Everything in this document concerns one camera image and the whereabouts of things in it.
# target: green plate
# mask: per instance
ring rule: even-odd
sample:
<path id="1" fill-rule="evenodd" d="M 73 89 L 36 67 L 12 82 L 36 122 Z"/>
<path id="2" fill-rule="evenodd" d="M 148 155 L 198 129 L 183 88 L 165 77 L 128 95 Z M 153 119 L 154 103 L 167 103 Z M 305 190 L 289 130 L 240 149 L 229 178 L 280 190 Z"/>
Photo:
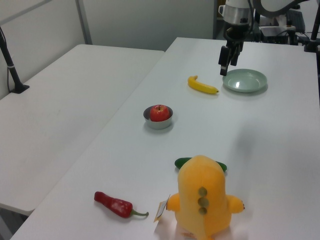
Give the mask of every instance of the green plate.
<path id="1" fill-rule="evenodd" d="M 236 69 L 229 71 L 222 78 L 223 85 L 228 89 L 241 93 L 251 93 L 267 85 L 267 77 L 259 71 Z"/>

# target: white wall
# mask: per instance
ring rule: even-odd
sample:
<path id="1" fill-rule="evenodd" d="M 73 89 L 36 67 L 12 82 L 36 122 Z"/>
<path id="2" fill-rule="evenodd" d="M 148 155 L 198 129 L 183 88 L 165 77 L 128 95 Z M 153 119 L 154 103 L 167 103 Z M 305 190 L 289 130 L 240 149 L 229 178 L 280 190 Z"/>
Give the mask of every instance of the white wall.
<path id="1" fill-rule="evenodd" d="M 84 44 L 75 0 L 51 0 L 1 28 L 23 83 L 74 46 Z M 0 99 L 7 94 L 7 64 L 0 53 Z"/>
<path id="2" fill-rule="evenodd" d="M 212 39 L 215 0 L 82 0 L 94 45 L 166 51 L 176 37 Z"/>

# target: yellow banana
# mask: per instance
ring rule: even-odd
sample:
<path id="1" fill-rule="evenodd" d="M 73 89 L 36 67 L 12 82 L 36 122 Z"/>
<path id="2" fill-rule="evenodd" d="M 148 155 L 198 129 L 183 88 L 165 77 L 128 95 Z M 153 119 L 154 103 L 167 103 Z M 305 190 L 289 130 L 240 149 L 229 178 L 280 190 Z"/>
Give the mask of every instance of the yellow banana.
<path id="1" fill-rule="evenodd" d="M 190 88 L 204 92 L 206 94 L 216 94 L 219 92 L 214 86 L 210 86 L 197 81 L 198 76 L 190 76 L 188 78 L 188 85 Z"/>

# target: red apple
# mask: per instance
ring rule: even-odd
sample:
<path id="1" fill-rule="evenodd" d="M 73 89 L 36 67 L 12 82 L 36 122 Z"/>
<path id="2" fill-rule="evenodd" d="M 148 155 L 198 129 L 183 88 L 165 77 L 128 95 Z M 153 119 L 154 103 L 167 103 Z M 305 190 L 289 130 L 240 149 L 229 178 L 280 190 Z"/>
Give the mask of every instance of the red apple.
<path id="1" fill-rule="evenodd" d="M 152 122 L 162 122 L 170 118 L 170 111 L 165 105 L 154 105 L 150 110 Z"/>

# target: yellow plush toy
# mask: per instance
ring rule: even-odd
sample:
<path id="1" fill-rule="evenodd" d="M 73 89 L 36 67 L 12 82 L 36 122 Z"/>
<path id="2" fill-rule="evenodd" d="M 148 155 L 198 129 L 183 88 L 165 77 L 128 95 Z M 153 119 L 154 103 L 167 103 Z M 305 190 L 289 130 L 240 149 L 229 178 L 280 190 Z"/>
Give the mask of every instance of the yellow plush toy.
<path id="1" fill-rule="evenodd" d="M 225 174 L 220 165 L 203 155 L 182 166 L 178 191 L 169 198 L 166 208 L 174 211 L 178 224 L 198 240 L 211 240 L 213 234 L 229 226 L 231 214 L 244 210 L 239 198 L 226 195 Z"/>

